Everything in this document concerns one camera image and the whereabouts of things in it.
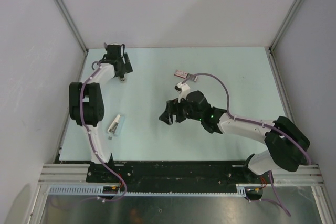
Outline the light blue white stapler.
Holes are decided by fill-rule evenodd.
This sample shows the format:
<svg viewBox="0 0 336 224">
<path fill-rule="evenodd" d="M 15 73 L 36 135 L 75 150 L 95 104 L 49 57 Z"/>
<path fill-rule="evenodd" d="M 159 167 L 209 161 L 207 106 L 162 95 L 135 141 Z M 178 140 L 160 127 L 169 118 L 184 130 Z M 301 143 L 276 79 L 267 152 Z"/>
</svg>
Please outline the light blue white stapler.
<svg viewBox="0 0 336 224">
<path fill-rule="evenodd" d="M 118 137 L 120 135 L 121 130 L 123 128 L 124 119 L 125 119 L 125 117 L 121 114 L 118 114 L 114 118 L 114 120 L 112 121 L 112 123 L 110 124 L 110 126 L 107 129 L 107 132 L 108 132 L 110 137 Z"/>
</svg>

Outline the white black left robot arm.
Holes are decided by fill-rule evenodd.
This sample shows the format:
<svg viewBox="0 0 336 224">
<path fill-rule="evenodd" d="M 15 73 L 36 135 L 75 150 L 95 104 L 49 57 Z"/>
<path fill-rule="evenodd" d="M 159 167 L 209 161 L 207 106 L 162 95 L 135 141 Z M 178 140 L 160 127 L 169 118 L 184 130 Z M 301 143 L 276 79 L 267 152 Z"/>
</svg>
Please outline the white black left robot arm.
<svg viewBox="0 0 336 224">
<path fill-rule="evenodd" d="M 85 132 L 91 151 L 91 161 L 103 164 L 98 176 L 105 182 L 115 178 L 116 169 L 107 164 L 112 154 L 101 129 L 104 118 L 104 102 L 101 89 L 111 79 L 125 81 L 125 76 L 133 72 L 125 44 L 104 44 L 106 53 L 91 67 L 93 73 L 84 82 L 69 85 L 69 115 Z"/>
</svg>

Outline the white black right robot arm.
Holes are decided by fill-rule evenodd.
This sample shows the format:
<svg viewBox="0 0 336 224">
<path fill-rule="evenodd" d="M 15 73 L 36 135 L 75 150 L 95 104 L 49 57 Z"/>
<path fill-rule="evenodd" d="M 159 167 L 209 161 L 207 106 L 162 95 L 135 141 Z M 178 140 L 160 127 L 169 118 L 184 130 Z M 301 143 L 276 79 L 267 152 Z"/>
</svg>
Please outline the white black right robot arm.
<svg viewBox="0 0 336 224">
<path fill-rule="evenodd" d="M 225 109 L 211 106 L 200 91 L 168 100 L 159 119 L 167 125 L 196 120 L 209 133 L 234 134 L 265 144 L 266 151 L 251 154 L 244 163 L 242 176 L 249 183 L 270 170 L 296 172 L 300 165 L 311 164 L 307 153 L 310 141 L 287 117 L 254 121 L 232 116 Z"/>
</svg>

